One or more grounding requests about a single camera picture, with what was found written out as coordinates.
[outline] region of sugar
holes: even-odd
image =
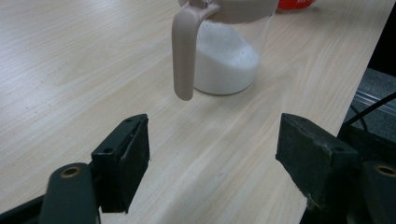
[[[198,32],[194,86],[212,94],[244,90],[254,80],[260,55],[233,28],[204,21]]]

